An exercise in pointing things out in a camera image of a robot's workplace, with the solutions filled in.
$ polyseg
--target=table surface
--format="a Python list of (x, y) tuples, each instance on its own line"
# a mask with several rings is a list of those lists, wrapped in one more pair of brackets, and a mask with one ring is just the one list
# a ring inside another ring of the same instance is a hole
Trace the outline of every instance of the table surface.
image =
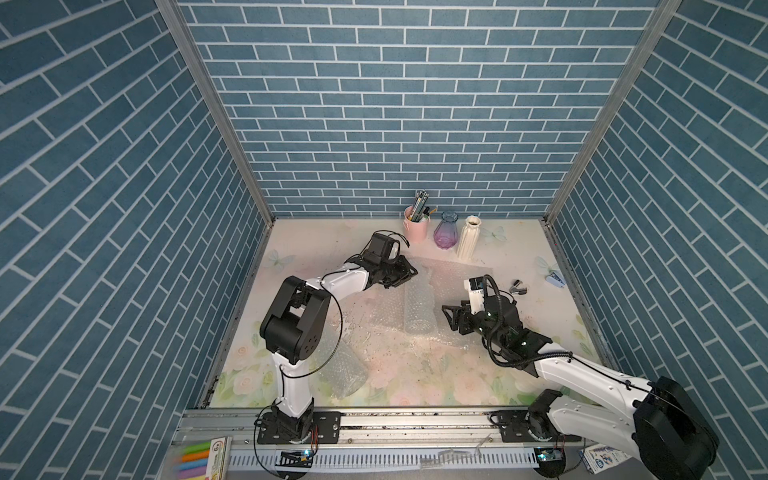
[[(430, 259), (458, 263), (455, 247), (440, 250), (432, 241), (437, 225), (433, 221), (429, 226), (427, 240), (403, 248), (406, 258), (415, 262)], [(212, 408), (261, 407), (274, 400), (279, 378), (259, 336), (259, 326), (283, 279), (291, 275), (309, 279), (333, 271), (347, 257), (358, 253), (373, 231), (382, 229), (402, 232), (402, 221), (275, 223), (211, 400)], [(502, 289), (508, 289), (513, 279), (521, 279), (528, 287), (528, 293), (518, 297), (523, 324), (550, 336), (566, 349), (599, 362), (568, 288), (557, 288), (545, 281), (548, 270), (556, 266), (537, 220), (483, 220), (473, 258), (464, 264), (467, 268), (489, 270)], [(457, 283), (456, 287), (461, 280), (452, 279), (451, 283)], [(445, 274), (434, 275), (432, 286), (442, 288), (435, 285), (439, 281), (447, 281)], [(391, 295), (407, 295), (407, 290), (396, 290), (408, 288), (409, 283), (387, 291), (375, 286), (342, 300), (345, 316), (339, 351), (344, 351), (346, 360), (351, 359), (358, 373), (367, 375), (367, 380), (354, 393), (340, 398), (338, 375), (333, 378), (338, 373), (334, 359), (326, 367), (328, 373), (323, 375), (321, 370), (310, 377), (316, 406), (528, 405), (543, 389), (561, 389), (517, 369), (494, 366), (476, 334), (462, 337), (448, 331), (446, 335), (443, 329), (442, 338), (435, 339), (434, 335), (407, 333), (396, 324), (384, 328), (376, 317), (381, 314), (382, 305), (387, 300), (392, 305), (395, 297)], [(456, 298), (451, 304), (459, 305), (460, 300), (466, 299)], [(330, 342), (331, 347), (338, 336), (338, 316), (336, 305), (331, 302), (322, 340)], [(445, 318), (436, 321), (444, 323)], [(325, 359), (316, 358), (320, 350), (310, 357), (313, 364)], [(575, 392), (566, 393), (579, 398)]]

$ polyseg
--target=black cable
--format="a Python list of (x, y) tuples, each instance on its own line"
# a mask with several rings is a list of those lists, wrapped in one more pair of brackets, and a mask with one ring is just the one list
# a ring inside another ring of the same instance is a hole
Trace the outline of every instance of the black cable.
[[(274, 405), (278, 406), (282, 402), (283, 400), (280, 400), (278, 403), (275, 403)], [(259, 454), (256, 452), (256, 431), (261, 428), (261, 414), (264, 413), (264, 410), (268, 409), (269, 407), (271, 407), (271, 405), (268, 405), (262, 408), (259, 414), (256, 415), (256, 421), (253, 422), (253, 454), (256, 456), (256, 461), (259, 462), (259, 466), (261, 466), (261, 468), (263, 468), (266, 473), (272, 475), (273, 477), (280, 478), (281, 480), (286, 480), (288, 478), (288, 474), (286, 474), (285, 477), (282, 477), (277, 473), (277, 470), (275, 470), (274, 472), (269, 470), (261, 462), (261, 458), (259, 458)]]
[[(586, 449), (586, 448), (587, 448), (587, 439), (584, 439), (584, 444), (581, 446), (581, 450), (584, 450), (584, 449)], [(574, 465), (574, 466), (570, 467), (568, 470), (565, 470), (565, 471), (563, 471), (563, 472), (562, 472), (560, 475), (565, 475), (566, 473), (571, 473), (571, 472), (573, 472), (573, 471), (574, 471), (576, 468), (578, 468), (578, 467), (579, 467), (579, 465), (581, 465), (582, 463), (584, 463), (584, 456), (582, 456), (582, 455), (579, 455), (579, 456), (578, 456), (578, 463), (577, 463), (576, 465)]]
[[(375, 232), (373, 232), (371, 234), (371, 239), (373, 238), (373, 235), (376, 234), (376, 233), (388, 233), (387, 237), (391, 237), (392, 235), (397, 235), (398, 237), (402, 238), (402, 241), (404, 241), (406, 243), (406, 247), (408, 247), (408, 248), (411, 247), (411, 243), (408, 241), (407, 238), (405, 238), (405, 236), (402, 233), (397, 233), (397, 232), (395, 232), (393, 230), (377, 230), (377, 231), (375, 231)], [(368, 243), (366, 243), (366, 245), (362, 248), (362, 250), (360, 250), (360, 253), (355, 253), (350, 258), (344, 260), (344, 263), (348, 263), (348, 262), (350, 262), (350, 261), (352, 261), (354, 259), (359, 259), (362, 256), (363, 252), (365, 252), (366, 249), (368, 248), (368, 245), (371, 244), (371, 239), (369, 239)]]
[(670, 402), (669, 400), (661, 398), (659, 395), (657, 395), (657, 394), (655, 394), (655, 393), (651, 392), (650, 390), (646, 390), (646, 389), (643, 389), (643, 388), (641, 388), (641, 387), (639, 387), (639, 386), (636, 386), (635, 384), (633, 384), (633, 383), (632, 383), (632, 382), (630, 382), (629, 380), (624, 380), (624, 381), (622, 382), (621, 380), (617, 379), (616, 377), (614, 377), (614, 376), (611, 376), (611, 375), (608, 375), (606, 372), (603, 372), (603, 371), (602, 371), (602, 370), (600, 370), (600, 369), (596, 369), (596, 368), (594, 368), (592, 365), (590, 365), (589, 363), (586, 363), (586, 362), (585, 362), (585, 361), (583, 361), (583, 360), (580, 360), (578, 357), (574, 357), (574, 358), (573, 358), (573, 360), (576, 360), (576, 361), (577, 361), (577, 362), (579, 362), (581, 365), (584, 365), (584, 366), (586, 366), (587, 368), (594, 370), (595, 372), (597, 372), (597, 373), (601, 374), (601, 375), (602, 375), (602, 376), (604, 376), (604, 377), (607, 377), (607, 378), (609, 378), (609, 379), (611, 379), (611, 380), (613, 380), (613, 381), (615, 381), (615, 382), (618, 382), (618, 383), (620, 383), (620, 384), (621, 384), (621, 385), (623, 385), (623, 386), (626, 386), (626, 387), (627, 387), (627, 390), (629, 390), (629, 389), (640, 390), (641, 392), (645, 392), (645, 393), (647, 393), (648, 395), (652, 395), (652, 396), (656, 397), (657, 399), (659, 399), (659, 400), (661, 400), (662, 402), (666, 403), (667, 405), (669, 405), (669, 406), (670, 406), (670, 407), (672, 407), (673, 409), (676, 409), (678, 412), (680, 412), (680, 413), (682, 413), (683, 415), (685, 415), (685, 416), (686, 416), (686, 417), (687, 417), (687, 418), (688, 418), (688, 419), (689, 419), (689, 420), (690, 420), (690, 421), (691, 421), (691, 422), (692, 422), (694, 425), (696, 425), (696, 426), (697, 426), (697, 427), (699, 427), (701, 430), (703, 430), (703, 432), (704, 432), (705, 434), (707, 434), (707, 437), (709, 437), (709, 439), (710, 439), (710, 442), (712, 442), (712, 443), (713, 443), (713, 445), (716, 445), (716, 444), (718, 443), (718, 441), (717, 441), (717, 437), (713, 438), (713, 435), (714, 435), (714, 434), (713, 434), (713, 433), (710, 433), (709, 429), (705, 429), (705, 428), (704, 428), (704, 426), (703, 426), (703, 425), (701, 425), (701, 424), (700, 424), (700, 423), (699, 423), (699, 422), (698, 422), (696, 419), (694, 419), (692, 416), (690, 416), (690, 414), (689, 414), (688, 412), (686, 412), (685, 410), (683, 410), (683, 409), (682, 409), (682, 408), (680, 408), (679, 406), (675, 405), (674, 403)]
[[(319, 366), (319, 367), (317, 367), (316, 369), (314, 369), (312, 372), (309, 372), (309, 373), (305, 373), (305, 374), (303, 374), (303, 375), (298, 375), (298, 376), (291, 376), (291, 375), (287, 375), (287, 374), (283, 373), (283, 367), (281, 366), (281, 367), (280, 367), (280, 375), (281, 375), (281, 376), (283, 376), (283, 377), (285, 377), (285, 378), (287, 378), (287, 379), (302, 379), (302, 378), (304, 378), (304, 377), (307, 377), (307, 376), (310, 376), (310, 375), (312, 375), (312, 374), (314, 374), (314, 373), (317, 373), (317, 372), (319, 372), (319, 371), (320, 371), (320, 369), (322, 369), (324, 366), (328, 365), (328, 362), (330, 362), (330, 361), (331, 361), (331, 359), (333, 358), (333, 356), (336, 354), (336, 351), (339, 349), (339, 344), (341, 343), (341, 335), (344, 333), (344, 313), (343, 313), (343, 312), (342, 312), (342, 310), (341, 310), (341, 305), (339, 304), (339, 301), (336, 299), (336, 296), (335, 296), (335, 295), (333, 295), (333, 293), (331, 293), (331, 292), (330, 292), (330, 291), (329, 291), (329, 290), (326, 288), (326, 286), (325, 286), (325, 285), (323, 285), (323, 280), (325, 280), (327, 276), (329, 276), (329, 275), (333, 275), (334, 273), (344, 273), (344, 272), (348, 272), (348, 271), (349, 271), (349, 272), (351, 272), (351, 271), (354, 271), (354, 270), (360, 270), (360, 268), (353, 268), (353, 269), (351, 269), (351, 270), (337, 270), (336, 272), (330, 272), (330, 273), (326, 273), (326, 274), (325, 274), (325, 275), (323, 275), (323, 277), (320, 279), (320, 288), (322, 288), (322, 289), (323, 289), (323, 290), (325, 290), (326, 292), (330, 293), (330, 296), (331, 296), (331, 298), (333, 298), (333, 301), (334, 301), (334, 302), (336, 302), (336, 306), (337, 306), (337, 307), (339, 307), (339, 338), (338, 338), (338, 340), (336, 341), (336, 346), (334, 346), (334, 347), (333, 347), (333, 351), (332, 351), (332, 352), (331, 352), (331, 354), (328, 356), (328, 358), (326, 359), (326, 361), (325, 361), (325, 362), (323, 362), (323, 364), (322, 364), (321, 366)], [(285, 379), (283, 379), (283, 395), (285, 395)]]

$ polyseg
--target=aluminum frame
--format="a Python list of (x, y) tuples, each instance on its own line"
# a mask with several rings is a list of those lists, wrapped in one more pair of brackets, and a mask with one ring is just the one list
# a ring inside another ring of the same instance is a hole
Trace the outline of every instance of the aluminum frame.
[(272, 214), (270, 205), (266, 202), (256, 176), (253, 174), (253, 169), (250, 166), (245, 150), (243, 150), (243, 145), (240, 143), (240, 139), (237, 138), (230, 116), (224, 109), (221, 97), (219, 97), (216, 87), (214, 87), (214, 81), (211, 79), (203, 58), (200, 56), (200, 51), (197, 49), (197, 45), (192, 38), (192, 32), (187, 25), (187, 21), (184, 19), (181, 7), (177, 0), (156, 0), (155, 3), (160, 10), (160, 15), (163, 17), (165, 24), (168, 26), (170, 36), (173, 37), (176, 46), (179, 48), (181, 57), (187, 63), (187, 68), (189, 68), (195, 85), (200, 90), (200, 94), (208, 106), (210, 116), (216, 123), (221, 137), (224, 139), (224, 143), (227, 145), (227, 149), (229, 149), (232, 159), (237, 166), (237, 170), (248, 187), (250, 196), (256, 203), (262, 217), (264, 217), (267, 226), (271, 227), (275, 221), (275, 216)]
[(656, 48), (656, 44), (661, 39), (661, 34), (669, 25), (674, 13), (680, 6), (682, 0), (660, 0), (659, 5), (654, 12), (650, 15), (648, 23), (645, 26), (643, 35), (637, 42), (635, 48), (632, 49), (627, 63), (624, 65), (624, 70), (621, 71), (619, 78), (616, 80), (611, 93), (608, 95), (608, 100), (605, 105), (600, 109), (598, 117), (595, 119), (592, 129), (584, 139), (584, 143), (581, 145), (581, 149), (574, 163), (571, 165), (571, 169), (565, 174), (563, 183), (554, 195), (552, 203), (547, 207), (547, 211), (544, 214), (544, 219), (553, 223), (554, 219), (563, 209), (565, 201), (568, 199), (568, 195), (571, 194), (576, 183), (578, 182), (581, 174), (589, 165), (592, 160), (592, 155), (597, 150), (598, 145), (603, 140), (605, 133), (611, 126), (611, 122), (616, 117), (619, 108), (624, 103), (624, 99), (627, 98), (632, 85), (640, 76), (640, 72), (645, 66), (645, 62), (648, 61), (650, 54)]
[(232, 346), (232, 340), (237, 332), (237, 326), (240, 325), (240, 318), (243, 316), (245, 310), (245, 304), (248, 301), (251, 289), (253, 289), (253, 282), (256, 280), (256, 273), (261, 264), (261, 260), (264, 258), (264, 252), (266, 251), (266, 244), (270, 240), (272, 234), (272, 226), (267, 225), (264, 231), (261, 233), (259, 247), (256, 250), (256, 254), (253, 255), (253, 259), (250, 262), (248, 268), (248, 274), (243, 282), (243, 288), (240, 289), (237, 301), (235, 302), (235, 308), (232, 310), (230, 321), (227, 324), (227, 329), (224, 331), (224, 335), (221, 338), (219, 348), (216, 350), (213, 362), (210, 364), (210, 370), (208, 371), (205, 379), (205, 388), (200, 394), (200, 398), (195, 402), (197, 408), (205, 409), (210, 404), (210, 397), (214, 394), (214, 387), (219, 379), (221, 370), (224, 367), (224, 362), (227, 361), (227, 354)]
[[(473, 449), (510, 446), (548, 447), (553, 442), (536, 442), (522, 437), (520, 442), (504, 443), (498, 427), (488, 419), (498, 406), (465, 407), (353, 407), (317, 408), (317, 412), (341, 412), (339, 443), (323, 444), (323, 449)], [(520, 410), (528, 407), (507, 407)], [(253, 421), (258, 409), (205, 409), (184, 411), (172, 445), (189, 445), (218, 436), (231, 436), (232, 449), (253, 449)], [(567, 446), (581, 446), (568, 442)], [(260, 445), (259, 450), (275, 445)]]
[(576, 308), (581, 315), (581, 320), (584, 322), (584, 326), (587, 328), (587, 334), (592, 340), (592, 345), (594, 346), (600, 361), (607, 367), (621, 371), (621, 366), (619, 366), (616, 357), (612, 353), (608, 341), (598, 325), (597, 317), (587, 301), (586, 295), (584, 295), (584, 287), (576, 276), (576, 271), (571, 266), (571, 262), (560, 247), (560, 240), (557, 233), (554, 231), (554, 227), (546, 220), (541, 220), (540, 224), (542, 230), (544, 230), (544, 235), (549, 242), (549, 247), (552, 249), (554, 259), (557, 261), (558, 267), (560, 267), (560, 271), (565, 277), (567, 288), (571, 291), (571, 297), (573, 297), (574, 303), (576, 303)]

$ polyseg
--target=robotic arm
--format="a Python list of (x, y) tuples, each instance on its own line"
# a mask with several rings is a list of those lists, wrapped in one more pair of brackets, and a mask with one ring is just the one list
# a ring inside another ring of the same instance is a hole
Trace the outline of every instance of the robotic arm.
[(384, 288), (399, 286), (416, 274), (400, 254), (400, 242), (376, 232), (360, 254), (337, 270), (311, 280), (289, 276), (283, 281), (259, 331), (280, 377), (273, 414), (281, 438), (301, 442), (309, 435), (314, 399), (307, 377), (314, 372), (307, 359), (323, 334), (331, 298), (338, 304), (377, 283)]
[(719, 440), (677, 382), (666, 377), (651, 382), (616, 372), (524, 328), (517, 302), (501, 296), (490, 276), (467, 280), (465, 286), (469, 301), (442, 306), (454, 331), (479, 333), (496, 365), (567, 386), (602, 405), (545, 390), (528, 408), (534, 437), (569, 434), (593, 439), (640, 459), (660, 480), (697, 480), (714, 462)]
[[(309, 437), (314, 400), (307, 377), (325, 363), (310, 372), (307, 359), (323, 334), (330, 300), (338, 303), (377, 283), (399, 286), (416, 274), (400, 254), (400, 242), (375, 232), (363, 252), (339, 269), (310, 280), (290, 276), (283, 281), (260, 329), (280, 377), (272, 405), (278, 442), (302, 443)], [(567, 386), (601, 405), (545, 390), (528, 408), (535, 438), (568, 434), (593, 439), (640, 459), (660, 480), (698, 480), (714, 462), (719, 440), (678, 383), (616, 372), (525, 328), (517, 302), (502, 296), (490, 276), (466, 280), (465, 286), (469, 300), (442, 306), (454, 331), (479, 333), (495, 365)]]

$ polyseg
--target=pink pen holder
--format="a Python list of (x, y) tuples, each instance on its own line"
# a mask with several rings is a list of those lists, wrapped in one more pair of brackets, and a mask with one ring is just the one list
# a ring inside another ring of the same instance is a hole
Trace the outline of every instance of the pink pen holder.
[(406, 218), (402, 221), (403, 228), (406, 229), (406, 238), (410, 243), (419, 243), (424, 241), (427, 237), (427, 225), (429, 225), (429, 217), (423, 217), (420, 222), (412, 222), (408, 220), (411, 215), (413, 207), (406, 208)]

